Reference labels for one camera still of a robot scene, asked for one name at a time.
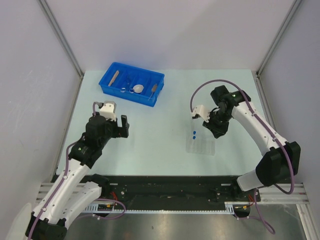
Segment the clear plastic test tube rack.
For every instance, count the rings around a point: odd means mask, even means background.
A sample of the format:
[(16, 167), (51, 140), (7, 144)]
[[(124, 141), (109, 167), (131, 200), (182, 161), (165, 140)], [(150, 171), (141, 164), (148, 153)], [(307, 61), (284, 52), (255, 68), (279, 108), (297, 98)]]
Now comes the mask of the clear plastic test tube rack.
[(185, 150), (187, 153), (214, 156), (216, 153), (216, 141), (213, 134), (203, 127), (201, 119), (191, 119), (189, 129), (186, 132)]

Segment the white porcelain evaporating dish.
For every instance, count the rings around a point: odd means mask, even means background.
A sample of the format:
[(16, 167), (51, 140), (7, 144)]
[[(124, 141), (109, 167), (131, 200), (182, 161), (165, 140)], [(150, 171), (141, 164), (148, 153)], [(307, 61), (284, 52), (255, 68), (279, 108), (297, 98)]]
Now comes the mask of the white porcelain evaporating dish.
[(142, 84), (136, 84), (132, 89), (134, 93), (140, 94), (144, 90), (144, 86)]

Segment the metal crucible tongs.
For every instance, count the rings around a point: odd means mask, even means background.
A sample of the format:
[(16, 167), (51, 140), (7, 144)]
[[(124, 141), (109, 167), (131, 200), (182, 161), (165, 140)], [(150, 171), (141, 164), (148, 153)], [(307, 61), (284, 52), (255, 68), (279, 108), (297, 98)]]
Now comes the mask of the metal crucible tongs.
[(131, 87), (132, 81), (134, 80), (135, 76), (133, 74), (128, 74), (125, 78), (124, 85), (121, 87), (121, 93), (134, 93), (134, 89)]

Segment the wooden test tube clamp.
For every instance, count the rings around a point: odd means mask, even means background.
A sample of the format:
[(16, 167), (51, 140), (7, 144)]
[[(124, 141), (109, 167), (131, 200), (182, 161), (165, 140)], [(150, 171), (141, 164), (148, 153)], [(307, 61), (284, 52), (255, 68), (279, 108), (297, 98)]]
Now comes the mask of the wooden test tube clamp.
[(108, 84), (109, 87), (115, 82), (115, 80), (116, 80), (116, 78), (118, 77), (119, 73), (120, 73), (119, 70), (117, 70), (117, 71), (114, 73), (114, 75), (112, 76), (112, 78), (111, 78), (111, 80), (110, 80), (110, 82), (109, 82), (109, 84)]

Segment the bristle test tube brush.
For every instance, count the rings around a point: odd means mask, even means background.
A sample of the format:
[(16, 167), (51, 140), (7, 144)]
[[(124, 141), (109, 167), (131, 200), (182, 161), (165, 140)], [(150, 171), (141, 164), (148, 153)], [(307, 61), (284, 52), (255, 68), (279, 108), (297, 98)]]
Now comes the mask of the bristle test tube brush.
[(158, 87), (157, 84), (154, 84), (154, 85), (153, 85), (153, 87), (152, 87), (152, 89), (151, 89), (151, 94), (150, 94), (148, 100), (150, 100), (150, 99), (153, 97), (154, 93), (155, 93), (156, 90), (157, 90), (157, 87)]

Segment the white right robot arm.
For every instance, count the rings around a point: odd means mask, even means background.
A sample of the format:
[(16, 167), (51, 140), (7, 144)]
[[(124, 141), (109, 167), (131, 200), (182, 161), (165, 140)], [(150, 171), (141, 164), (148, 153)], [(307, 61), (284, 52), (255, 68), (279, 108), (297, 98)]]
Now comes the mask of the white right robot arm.
[(244, 91), (229, 92), (222, 85), (210, 93), (217, 109), (208, 114), (203, 122), (213, 136), (224, 136), (231, 119), (237, 120), (258, 146), (262, 159), (256, 168), (239, 176), (236, 185), (230, 188), (231, 196), (242, 201), (249, 190), (269, 187), (287, 178), (293, 178), (299, 170), (301, 147), (293, 141), (288, 142), (279, 135), (257, 112), (251, 98)]

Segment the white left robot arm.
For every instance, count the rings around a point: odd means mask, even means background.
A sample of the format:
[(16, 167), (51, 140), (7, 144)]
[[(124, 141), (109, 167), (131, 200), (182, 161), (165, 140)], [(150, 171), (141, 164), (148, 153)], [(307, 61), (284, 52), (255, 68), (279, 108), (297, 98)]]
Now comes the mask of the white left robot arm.
[(31, 212), (25, 232), (29, 240), (64, 239), (73, 221), (90, 203), (108, 199), (112, 194), (110, 181), (99, 174), (92, 175), (76, 195), (73, 192), (102, 155), (107, 142), (127, 138), (129, 127), (126, 115), (121, 116), (121, 126), (99, 114), (89, 118), (80, 139), (66, 149), (64, 170)]

